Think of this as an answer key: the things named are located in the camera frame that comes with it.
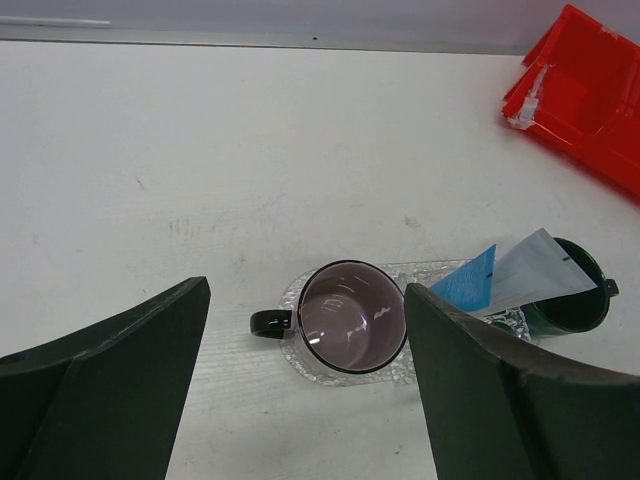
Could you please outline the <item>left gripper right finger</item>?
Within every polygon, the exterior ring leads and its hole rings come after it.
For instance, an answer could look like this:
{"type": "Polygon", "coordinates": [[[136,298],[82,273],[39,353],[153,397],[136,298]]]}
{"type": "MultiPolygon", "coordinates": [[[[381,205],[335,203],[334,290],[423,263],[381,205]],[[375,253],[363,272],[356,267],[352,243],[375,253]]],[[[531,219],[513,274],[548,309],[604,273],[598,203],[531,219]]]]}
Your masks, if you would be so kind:
{"type": "Polygon", "coordinates": [[[639,380],[551,353],[408,285],[405,319],[441,479],[635,479],[639,380]]]}

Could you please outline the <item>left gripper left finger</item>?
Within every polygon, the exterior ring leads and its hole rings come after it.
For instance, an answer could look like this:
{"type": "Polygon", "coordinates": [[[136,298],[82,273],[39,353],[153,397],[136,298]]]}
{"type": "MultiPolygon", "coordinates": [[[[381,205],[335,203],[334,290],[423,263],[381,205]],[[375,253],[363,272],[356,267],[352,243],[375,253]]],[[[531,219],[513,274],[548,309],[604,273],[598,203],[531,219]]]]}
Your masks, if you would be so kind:
{"type": "Polygon", "coordinates": [[[4,479],[163,479],[211,299],[188,278],[1,360],[4,479]]]}

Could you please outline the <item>dark green mug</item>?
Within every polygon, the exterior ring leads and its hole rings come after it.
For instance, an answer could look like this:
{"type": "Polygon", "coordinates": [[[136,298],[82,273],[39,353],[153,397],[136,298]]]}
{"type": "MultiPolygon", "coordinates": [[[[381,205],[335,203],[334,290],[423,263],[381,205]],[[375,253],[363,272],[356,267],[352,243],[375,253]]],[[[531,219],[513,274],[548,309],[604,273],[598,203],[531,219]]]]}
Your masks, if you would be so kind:
{"type": "Polygon", "coordinates": [[[570,240],[559,237],[554,240],[596,287],[522,306],[529,333],[535,338],[579,334],[596,329],[606,318],[611,299],[619,294],[617,283],[605,276],[599,264],[586,250],[570,240]]]}

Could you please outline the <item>blue toothpaste tube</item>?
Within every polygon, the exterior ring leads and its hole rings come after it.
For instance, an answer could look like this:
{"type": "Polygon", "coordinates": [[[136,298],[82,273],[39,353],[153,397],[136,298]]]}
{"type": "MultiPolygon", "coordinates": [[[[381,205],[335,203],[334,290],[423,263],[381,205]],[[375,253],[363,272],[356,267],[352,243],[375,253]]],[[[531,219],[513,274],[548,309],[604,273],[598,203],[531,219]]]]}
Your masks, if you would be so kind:
{"type": "Polygon", "coordinates": [[[495,254],[496,245],[492,245],[433,284],[429,290],[467,313],[488,308],[493,288],[495,254]]]}

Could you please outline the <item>white orange-capped toothpaste tube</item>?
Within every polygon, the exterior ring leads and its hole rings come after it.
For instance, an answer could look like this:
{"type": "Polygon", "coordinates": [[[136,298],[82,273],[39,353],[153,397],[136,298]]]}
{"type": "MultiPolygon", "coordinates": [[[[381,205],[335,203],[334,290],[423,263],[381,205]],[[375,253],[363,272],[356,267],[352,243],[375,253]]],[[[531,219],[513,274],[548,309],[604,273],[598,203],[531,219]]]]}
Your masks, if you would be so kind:
{"type": "Polygon", "coordinates": [[[477,315],[492,315],[595,287],[576,261],[540,228],[496,261],[489,306],[477,315]]]}

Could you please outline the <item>purple cup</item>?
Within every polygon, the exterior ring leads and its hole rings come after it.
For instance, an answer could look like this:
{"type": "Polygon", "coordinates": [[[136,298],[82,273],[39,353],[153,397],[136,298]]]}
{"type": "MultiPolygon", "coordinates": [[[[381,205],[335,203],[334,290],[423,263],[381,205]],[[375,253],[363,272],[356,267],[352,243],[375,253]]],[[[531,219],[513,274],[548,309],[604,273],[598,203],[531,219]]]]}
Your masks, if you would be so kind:
{"type": "Polygon", "coordinates": [[[407,340],[404,296],[392,278],[369,263],[340,260],[310,276],[292,309],[250,317],[251,334],[302,342],[312,364],[364,375],[390,364],[407,340]]]}

